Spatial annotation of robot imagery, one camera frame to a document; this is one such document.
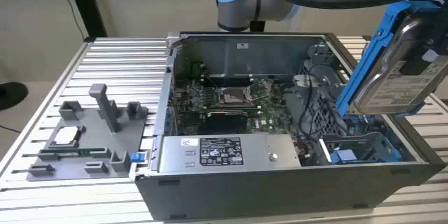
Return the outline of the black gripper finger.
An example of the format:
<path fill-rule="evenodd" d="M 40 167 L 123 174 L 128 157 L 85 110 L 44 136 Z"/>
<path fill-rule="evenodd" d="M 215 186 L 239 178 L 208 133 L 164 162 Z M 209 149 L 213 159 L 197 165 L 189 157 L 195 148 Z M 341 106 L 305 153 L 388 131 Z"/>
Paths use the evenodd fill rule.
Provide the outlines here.
<path fill-rule="evenodd" d="M 436 58 L 437 53 L 433 50 L 416 51 L 407 56 L 399 72 L 404 76 L 419 76 Z"/>

